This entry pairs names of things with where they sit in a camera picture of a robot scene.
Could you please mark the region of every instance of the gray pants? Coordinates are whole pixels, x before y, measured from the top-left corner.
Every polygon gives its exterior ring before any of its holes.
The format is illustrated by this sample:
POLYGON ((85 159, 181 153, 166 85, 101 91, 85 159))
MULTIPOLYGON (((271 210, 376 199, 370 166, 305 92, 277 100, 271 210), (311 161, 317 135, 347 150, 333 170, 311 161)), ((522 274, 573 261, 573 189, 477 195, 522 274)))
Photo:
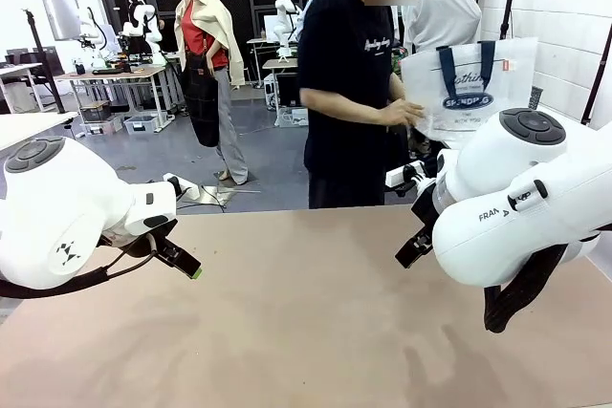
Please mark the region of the gray pants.
POLYGON ((231 87, 228 69, 215 71, 219 82, 219 145, 217 154, 225 162, 233 181, 241 185, 247 181, 249 168, 238 145, 238 136, 231 122, 231 87))

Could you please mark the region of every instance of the white tote bag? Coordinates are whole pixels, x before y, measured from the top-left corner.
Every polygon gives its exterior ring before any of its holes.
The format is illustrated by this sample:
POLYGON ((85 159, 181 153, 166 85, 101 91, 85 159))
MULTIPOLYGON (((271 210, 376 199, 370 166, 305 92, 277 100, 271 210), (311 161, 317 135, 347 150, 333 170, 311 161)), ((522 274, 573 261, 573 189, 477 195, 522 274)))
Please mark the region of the white tote bag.
POLYGON ((406 100, 425 107, 416 128, 432 140, 469 137, 489 117, 528 107, 537 39, 481 42, 414 54, 402 61, 406 100))

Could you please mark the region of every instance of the red shirt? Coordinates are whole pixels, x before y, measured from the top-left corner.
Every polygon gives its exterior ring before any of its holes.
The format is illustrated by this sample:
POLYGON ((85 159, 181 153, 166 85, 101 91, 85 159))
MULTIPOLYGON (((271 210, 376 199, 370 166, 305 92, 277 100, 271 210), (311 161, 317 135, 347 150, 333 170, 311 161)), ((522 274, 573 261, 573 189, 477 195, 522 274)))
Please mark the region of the red shirt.
MULTIPOLYGON (((181 29, 183 29, 183 37, 189 50, 194 54, 204 54, 206 50, 209 50, 214 43, 214 37, 209 33, 202 31, 198 28, 193 21, 191 21, 191 13, 193 12, 193 0, 189 2, 189 6, 181 21, 181 29)), ((220 67, 227 67, 230 64, 228 55, 223 47, 212 57, 212 65, 215 69, 220 67)))

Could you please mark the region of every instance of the cream jacket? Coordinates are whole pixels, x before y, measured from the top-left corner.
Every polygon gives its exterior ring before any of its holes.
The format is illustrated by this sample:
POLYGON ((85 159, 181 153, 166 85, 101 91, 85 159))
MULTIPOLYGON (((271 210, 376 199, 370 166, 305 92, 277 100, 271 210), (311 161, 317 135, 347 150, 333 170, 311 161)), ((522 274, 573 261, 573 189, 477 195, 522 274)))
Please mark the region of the cream jacket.
MULTIPOLYGON (((181 20, 191 0, 182 0, 176 8, 176 21, 174 33, 179 45, 179 55, 183 69, 186 64, 185 40, 181 20)), ((231 13, 220 0, 193 0, 191 21, 202 31, 212 35, 229 52, 229 79, 233 86, 245 84, 245 66, 233 35, 231 13)))

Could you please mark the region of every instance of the blue logo on bag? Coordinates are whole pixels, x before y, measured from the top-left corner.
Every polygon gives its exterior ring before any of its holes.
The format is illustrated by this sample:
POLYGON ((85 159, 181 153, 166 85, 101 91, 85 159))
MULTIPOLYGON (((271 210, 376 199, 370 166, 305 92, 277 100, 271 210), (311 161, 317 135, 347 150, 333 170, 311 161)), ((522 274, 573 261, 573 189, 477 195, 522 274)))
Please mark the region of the blue logo on bag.
POLYGON ((493 96, 487 93, 465 93, 457 95, 456 99, 448 97, 442 103, 449 110, 475 110, 493 104, 493 96))

